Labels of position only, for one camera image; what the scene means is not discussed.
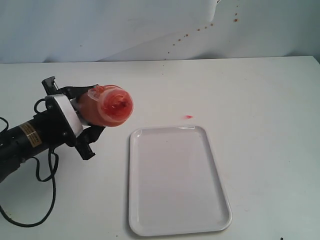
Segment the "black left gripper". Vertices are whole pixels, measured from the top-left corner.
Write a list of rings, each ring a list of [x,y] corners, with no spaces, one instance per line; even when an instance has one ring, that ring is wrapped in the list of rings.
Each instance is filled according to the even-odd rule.
[[[89,160],[95,155],[90,144],[95,143],[99,139],[106,127],[91,125],[85,128],[78,137],[75,137],[71,130],[68,130],[67,123],[64,122],[62,114],[58,112],[58,107],[53,103],[53,100],[48,99],[48,96],[59,95],[66,97],[67,100],[71,102],[81,121],[79,111],[74,107],[73,102],[93,89],[95,85],[65,86],[58,88],[55,79],[54,76],[51,76],[41,82],[47,94],[47,96],[44,97],[46,110],[34,116],[34,120],[36,121],[35,128],[39,130],[42,144],[33,151],[33,154],[36,156],[45,150],[55,149],[66,144],[69,147],[76,148],[83,160]]]

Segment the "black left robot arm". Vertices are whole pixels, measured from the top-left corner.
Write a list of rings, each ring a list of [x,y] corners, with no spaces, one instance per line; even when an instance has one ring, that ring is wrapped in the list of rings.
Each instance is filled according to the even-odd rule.
[[[0,179],[3,181],[28,159],[66,144],[74,147],[83,160],[95,156],[90,144],[98,140],[105,129],[86,121],[76,105],[81,96],[93,86],[66,86],[58,88],[55,77],[42,82],[46,96],[37,101],[45,104],[45,110],[32,119],[13,128],[6,127],[0,133]]]

